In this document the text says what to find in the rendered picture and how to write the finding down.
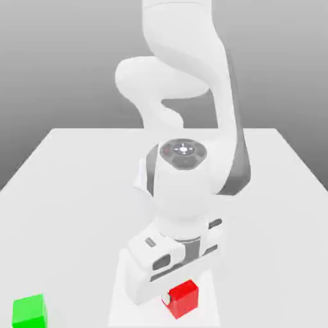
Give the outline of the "small red cube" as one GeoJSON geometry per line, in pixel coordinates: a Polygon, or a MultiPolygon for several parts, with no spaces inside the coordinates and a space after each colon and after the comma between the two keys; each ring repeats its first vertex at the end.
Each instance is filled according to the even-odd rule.
{"type": "Polygon", "coordinates": [[[171,301],[168,306],[164,305],[175,319],[198,307],[199,287],[191,279],[170,289],[167,293],[171,301]]]}

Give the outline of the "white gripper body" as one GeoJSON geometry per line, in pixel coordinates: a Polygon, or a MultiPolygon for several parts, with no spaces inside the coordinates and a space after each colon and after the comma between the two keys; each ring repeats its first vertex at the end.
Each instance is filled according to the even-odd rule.
{"type": "Polygon", "coordinates": [[[204,236],[174,240],[148,227],[128,243],[126,292],[140,305],[218,263],[224,230],[212,227],[204,236]]]}

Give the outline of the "small green cube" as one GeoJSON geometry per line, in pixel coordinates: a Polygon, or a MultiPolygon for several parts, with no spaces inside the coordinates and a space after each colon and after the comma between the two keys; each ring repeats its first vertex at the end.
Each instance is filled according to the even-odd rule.
{"type": "Polygon", "coordinates": [[[47,308],[43,294],[14,300],[12,328],[48,328],[47,308]]]}

